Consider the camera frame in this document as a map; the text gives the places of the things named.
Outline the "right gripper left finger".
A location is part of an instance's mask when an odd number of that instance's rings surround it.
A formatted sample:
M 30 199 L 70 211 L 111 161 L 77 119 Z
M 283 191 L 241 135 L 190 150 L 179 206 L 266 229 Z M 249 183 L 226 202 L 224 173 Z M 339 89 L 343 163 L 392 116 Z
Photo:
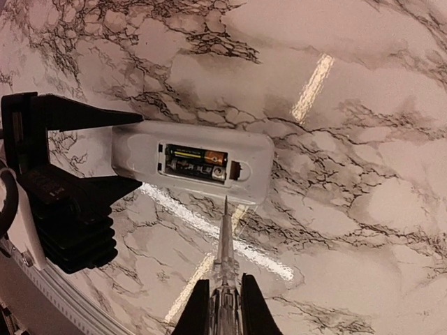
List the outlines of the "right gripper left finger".
M 172 335 L 208 335 L 210 331 L 210 281 L 195 284 Z

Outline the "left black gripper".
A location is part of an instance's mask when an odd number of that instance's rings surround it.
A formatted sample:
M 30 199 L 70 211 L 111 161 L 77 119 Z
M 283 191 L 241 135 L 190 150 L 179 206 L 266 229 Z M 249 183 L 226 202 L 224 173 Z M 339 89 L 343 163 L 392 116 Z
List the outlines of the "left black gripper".
M 27 92 L 1 98 L 6 162 L 21 178 L 49 181 L 49 195 L 67 201 L 76 216 L 109 216 L 111 206 L 142 186 L 121 177 L 77 177 L 50 163 L 49 131 L 76 131 L 140 123 L 141 114 L 105 110 L 53 94 Z

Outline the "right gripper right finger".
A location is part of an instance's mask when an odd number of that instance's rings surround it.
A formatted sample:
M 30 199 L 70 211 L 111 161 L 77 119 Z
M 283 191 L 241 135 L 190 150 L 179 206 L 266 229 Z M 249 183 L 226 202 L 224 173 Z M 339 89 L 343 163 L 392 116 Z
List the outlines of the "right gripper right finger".
M 242 276 L 241 298 L 244 334 L 282 335 L 255 277 L 251 274 L 243 274 Z

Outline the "clear handled screwdriver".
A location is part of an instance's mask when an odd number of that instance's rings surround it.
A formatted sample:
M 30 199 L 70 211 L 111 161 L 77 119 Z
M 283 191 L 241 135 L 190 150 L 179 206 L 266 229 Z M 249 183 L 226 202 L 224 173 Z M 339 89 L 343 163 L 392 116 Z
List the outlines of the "clear handled screwdriver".
M 239 263 L 235 259 L 233 229 L 224 201 L 219 246 L 214 259 L 212 276 L 214 289 L 210 297 L 210 333 L 242 335 L 242 297 L 238 282 Z

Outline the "black battery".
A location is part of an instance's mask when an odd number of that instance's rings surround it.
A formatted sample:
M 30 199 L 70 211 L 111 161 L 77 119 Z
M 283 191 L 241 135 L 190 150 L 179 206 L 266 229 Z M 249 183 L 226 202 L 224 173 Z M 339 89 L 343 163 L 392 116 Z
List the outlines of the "black battery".
M 174 158 L 167 163 L 166 168 L 183 177 L 191 177 L 207 181 L 225 182 L 226 169 L 208 163 L 195 163 L 187 159 Z

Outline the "white remote control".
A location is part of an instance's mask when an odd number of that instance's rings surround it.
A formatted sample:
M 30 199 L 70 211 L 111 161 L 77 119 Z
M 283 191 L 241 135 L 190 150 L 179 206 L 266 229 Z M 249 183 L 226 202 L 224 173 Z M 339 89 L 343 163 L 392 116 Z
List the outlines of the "white remote control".
M 112 168 L 162 188 L 261 204 L 268 194 L 272 140 L 227 128 L 142 121 L 112 128 Z

